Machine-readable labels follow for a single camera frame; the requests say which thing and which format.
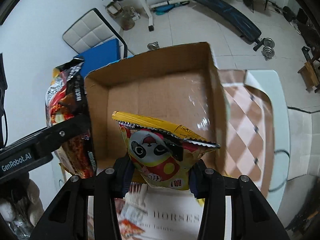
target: cardboard box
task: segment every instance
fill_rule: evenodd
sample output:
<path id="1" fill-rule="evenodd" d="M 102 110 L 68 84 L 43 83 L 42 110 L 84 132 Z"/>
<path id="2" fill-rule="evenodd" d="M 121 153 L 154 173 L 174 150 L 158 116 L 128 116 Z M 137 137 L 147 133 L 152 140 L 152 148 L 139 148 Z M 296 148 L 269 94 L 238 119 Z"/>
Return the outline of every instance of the cardboard box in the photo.
<path id="1" fill-rule="evenodd" d="M 207 167 L 223 171 L 226 104 L 208 43 L 148 51 L 90 72 L 85 86 L 99 168 L 126 154 L 114 111 L 182 124 L 220 150 L 204 155 Z"/>

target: white quilted cushion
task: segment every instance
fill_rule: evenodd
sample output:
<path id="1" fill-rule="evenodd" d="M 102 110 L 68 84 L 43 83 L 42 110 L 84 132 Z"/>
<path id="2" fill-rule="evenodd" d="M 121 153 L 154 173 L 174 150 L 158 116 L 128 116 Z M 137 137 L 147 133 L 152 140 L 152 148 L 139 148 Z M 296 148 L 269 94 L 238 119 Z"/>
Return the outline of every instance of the white quilted cushion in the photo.
<path id="1" fill-rule="evenodd" d="M 114 34 L 93 11 L 77 20 L 62 36 L 63 40 L 76 52 L 82 53 L 106 40 Z"/>

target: wooden stool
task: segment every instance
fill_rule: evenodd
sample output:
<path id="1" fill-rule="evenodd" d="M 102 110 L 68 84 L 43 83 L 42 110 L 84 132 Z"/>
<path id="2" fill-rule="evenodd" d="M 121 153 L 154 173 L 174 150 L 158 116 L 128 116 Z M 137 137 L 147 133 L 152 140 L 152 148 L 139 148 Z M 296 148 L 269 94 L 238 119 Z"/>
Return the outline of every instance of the wooden stool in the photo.
<path id="1" fill-rule="evenodd" d="M 306 83 L 307 91 L 311 90 L 313 87 L 316 87 L 315 92 L 318 91 L 318 86 L 320 85 L 320 83 L 310 62 L 306 62 L 304 66 L 298 71 L 298 73 L 301 74 L 304 82 Z"/>

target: panda eye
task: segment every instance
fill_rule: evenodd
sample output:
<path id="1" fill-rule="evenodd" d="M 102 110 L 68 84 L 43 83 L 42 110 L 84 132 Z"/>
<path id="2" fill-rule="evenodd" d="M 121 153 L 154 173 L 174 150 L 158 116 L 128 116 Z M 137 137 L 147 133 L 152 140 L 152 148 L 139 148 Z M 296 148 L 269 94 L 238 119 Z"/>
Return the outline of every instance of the panda eye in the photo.
<path id="1" fill-rule="evenodd" d="M 141 159 L 147 154 L 146 150 L 136 141 L 131 142 L 131 150 Z"/>
<path id="2" fill-rule="evenodd" d="M 165 147 L 161 144 L 157 145 L 157 147 L 153 150 L 153 153 L 157 156 L 165 154 L 166 152 L 168 152 L 167 147 Z"/>

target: panda face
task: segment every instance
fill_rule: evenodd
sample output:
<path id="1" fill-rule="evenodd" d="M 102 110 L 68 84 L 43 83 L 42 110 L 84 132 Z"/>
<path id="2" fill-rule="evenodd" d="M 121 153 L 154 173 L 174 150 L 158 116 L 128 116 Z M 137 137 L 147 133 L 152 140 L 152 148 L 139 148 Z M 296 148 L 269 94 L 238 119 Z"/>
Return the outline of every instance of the panda face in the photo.
<path id="1" fill-rule="evenodd" d="M 169 148 L 151 131 L 139 130 L 129 140 L 129 153 L 141 164 L 156 166 L 170 157 Z"/>

